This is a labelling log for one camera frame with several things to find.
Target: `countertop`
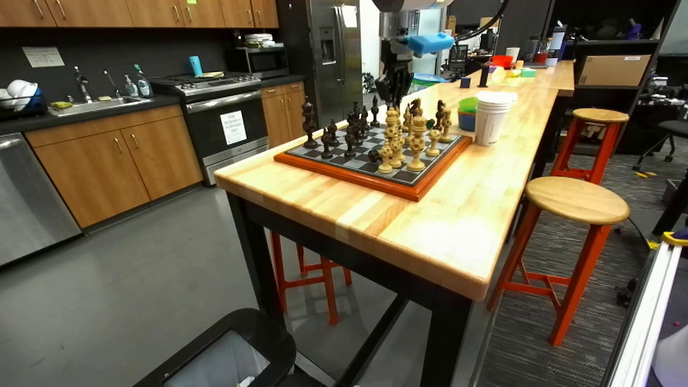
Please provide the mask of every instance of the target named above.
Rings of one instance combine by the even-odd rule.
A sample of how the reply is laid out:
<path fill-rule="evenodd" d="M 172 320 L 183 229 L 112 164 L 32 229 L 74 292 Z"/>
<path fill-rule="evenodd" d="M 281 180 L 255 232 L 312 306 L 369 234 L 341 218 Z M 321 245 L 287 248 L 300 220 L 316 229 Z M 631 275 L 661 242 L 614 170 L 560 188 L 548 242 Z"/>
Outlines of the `countertop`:
<path fill-rule="evenodd" d="M 290 75 L 281 75 L 281 77 L 263 80 L 261 88 L 271 88 L 271 85 L 292 83 L 292 81 L 303 81 L 303 75 L 290 73 Z M 130 105 L 130 107 L 120 107 L 120 110 L 102 110 L 102 112 L 91 112 L 91 113 L 65 116 L 65 118 L 57 118 L 45 112 L 40 116 L 26 116 L 26 118 L 18 118 L 18 120 L 4 120 L 4 122 L 0 120 L 0 136 L 2 134 L 18 134 L 18 131 L 37 131 L 37 128 L 45 128 L 45 126 L 74 124 L 74 122 L 84 122 L 84 120 L 100 120 L 100 118 L 108 118 L 108 116 L 155 110 L 155 107 L 174 105 L 174 104 L 178 104 L 177 96 L 155 94 L 150 104 Z"/>
<path fill-rule="evenodd" d="M 177 104 L 174 96 L 159 94 L 159 96 L 152 96 L 150 104 L 130 105 L 130 107 L 120 107 L 120 110 L 89 112 L 89 113 L 65 116 L 65 118 L 50 116 L 45 112 L 41 116 L 29 116 L 29 118 L 20 118 L 20 120 L 0 122 L 0 136 L 2 134 L 18 134 L 18 131 L 37 131 L 37 128 L 45 128 L 45 126 L 74 124 L 74 122 L 84 122 L 84 120 L 100 120 L 100 118 L 108 118 L 108 116 L 155 110 L 155 107 L 174 105 L 174 104 Z"/>
<path fill-rule="evenodd" d="M 273 160 L 303 138 L 216 171 L 218 185 L 432 284 L 483 300 L 553 104 L 558 94 L 574 91 L 573 63 L 538 69 L 538 77 L 532 80 L 494 73 L 490 88 L 519 94 L 500 141 L 471 143 L 420 202 Z M 405 102 L 420 96 L 426 118 L 432 118 L 436 98 L 447 102 L 456 112 L 459 102 L 478 91 L 436 83 Z"/>

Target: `red stool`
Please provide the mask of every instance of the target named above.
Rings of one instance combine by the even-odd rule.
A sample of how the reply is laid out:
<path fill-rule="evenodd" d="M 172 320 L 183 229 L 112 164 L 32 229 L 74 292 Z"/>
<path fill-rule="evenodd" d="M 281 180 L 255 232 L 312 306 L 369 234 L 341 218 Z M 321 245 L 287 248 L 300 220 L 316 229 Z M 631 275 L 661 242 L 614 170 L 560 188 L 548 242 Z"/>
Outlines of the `red stool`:
<path fill-rule="evenodd" d="M 605 124 L 602 131 L 602 143 L 598 148 L 596 162 L 591 170 L 584 167 L 571 167 L 567 162 L 577 148 L 577 141 L 580 138 L 580 131 L 589 124 L 598 122 Z M 621 138 L 621 126 L 629 122 L 629 113 L 614 112 L 614 110 L 598 110 L 598 107 L 580 107 L 574 110 L 574 120 L 567 126 L 566 141 L 553 164 L 553 177 L 577 177 L 586 178 L 591 182 L 600 182 L 605 177 L 605 167 L 608 160 L 615 154 L 620 138 Z"/>
<path fill-rule="evenodd" d="M 550 333 L 550 345 L 558 346 L 566 340 L 566 333 L 577 317 L 586 286 L 596 269 L 598 259 L 602 255 L 608 232 L 615 224 L 631 214 L 631 208 L 617 194 L 567 177 L 536 178 L 527 185 L 526 196 L 532 204 L 519 226 L 517 240 L 489 307 L 494 307 L 506 291 L 548 296 L 558 310 L 558 324 Z M 543 210 L 589 224 L 589 232 L 573 277 L 533 274 L 526 269 L 522 252 Z M 555 286 L 566 289 L 564 299 L 558 294 Z"/>
<path fill-rule="evenodd" d="M 280 296 L 281 310 L 287 310 L 287 291 L 311 286 L 311 284 L 326 284 L 330 324 L 337 324 L 341 311 L 337 311 L 337 300 L 336 300 L 336 289 L 331 281 L 331 269 L 341 267 L 341 264 L 336 264 L 323 255 L 321 255 L 321 262 L 308 264 L 303 259 L 303 245 L 298 245 L 302 277 L 287 280 L 280 234 L 273 229 L 271 229 L 271 249 L 273 249 L 273 261 L 275 261 L 278 296 Z M 350 286 L 350 271 L 348 269 L 345 269 L 345 284 Z"/>

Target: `kitchen cabinet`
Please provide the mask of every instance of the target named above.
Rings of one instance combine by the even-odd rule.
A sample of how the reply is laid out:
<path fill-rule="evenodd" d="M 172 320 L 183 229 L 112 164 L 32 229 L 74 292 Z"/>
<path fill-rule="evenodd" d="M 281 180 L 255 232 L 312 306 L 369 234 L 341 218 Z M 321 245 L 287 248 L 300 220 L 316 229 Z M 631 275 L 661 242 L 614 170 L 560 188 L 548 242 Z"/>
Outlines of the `kitchen cabinet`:
<path fill-rule="evenodd" d="M 11 0 L 0 6 L 0 25 L 131 25 L 126 2 Z"/>
<path fill-rule="evenodd" d="M 29 131 L 82 228 L 200 182 L 177 105 Z"/>
<path fill-rule="evenodd" d="M 255 8 L 249 0 L 221 0 L 223 23 L 230 27 L 255 27 Z"/>
<path fill-rule="evenodd" d="M 223 25 L 221 0 L 127 0 L 134 25 L 186 25 L 220 27 Z"/>
<path fill-rule="evenodd" d="M 257 27 L 280 27 L 275 0 L 252 0 Z"/>
<path fill-rule="evenodd" d="M 34 0 L 45 2 L 58 25 L 78 27 L 119 27 L 131 25 L 127 2 L 103 2 L 103 0 Z"/>
<path fill-rule="evenodd" d="M 0 25 L 57 25 L 45 0 L 13 0 L 0 6 Z"/>
<path fill-rule="evenodd" d="M 303 83 L 281 83 L 264 88 L 263 113 L 266 124 L 269 143 L 278 146 L 303 136 L 302 105 L 305 102 Z"/>

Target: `white cup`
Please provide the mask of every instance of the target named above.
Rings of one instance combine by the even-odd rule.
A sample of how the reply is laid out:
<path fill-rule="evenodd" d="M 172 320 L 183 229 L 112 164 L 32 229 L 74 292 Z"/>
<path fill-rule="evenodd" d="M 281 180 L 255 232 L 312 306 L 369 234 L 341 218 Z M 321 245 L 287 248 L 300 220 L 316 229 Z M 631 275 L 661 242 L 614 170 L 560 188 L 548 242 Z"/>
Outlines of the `white cup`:
<path fill-rule="evenodd" d="M 503 118 L 515 102 L 515 92 L 478 92 L 475 143 L 490 146 L 500 140 Z"/>
<path fill-rule="evenodd" d="M 513 65 L 519 61 L 520 48 L 507 48 L 506 55 L 513 55 Z"/>

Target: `wooden chessboard frame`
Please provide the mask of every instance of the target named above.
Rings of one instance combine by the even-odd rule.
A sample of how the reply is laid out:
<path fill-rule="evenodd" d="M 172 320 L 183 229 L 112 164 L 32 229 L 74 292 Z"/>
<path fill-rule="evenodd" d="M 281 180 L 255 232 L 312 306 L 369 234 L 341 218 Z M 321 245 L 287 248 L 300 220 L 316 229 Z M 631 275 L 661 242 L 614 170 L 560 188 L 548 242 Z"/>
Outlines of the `wooden chessboard frame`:
<path fill-rule="evenodd" d="M 470 136 L 459 138 L 446 152 L 438 154 L 438 160 L 432 166 L 428 166 L 428 170 L 422 171 L 422 177 L 414 185 L 405 185 L 390 178 L 356 171 L 350 167 L 341 167 L 319 160 L 292 154 L 290 151 L 275 154 L 275 162 L 420 202 L 431 192 L 431 188 L 438 180 L 438 177 L 455 164 L 455 160 L 461 152 L 465 152 L 471 143 L 473 143 L 473 138 Z"/>

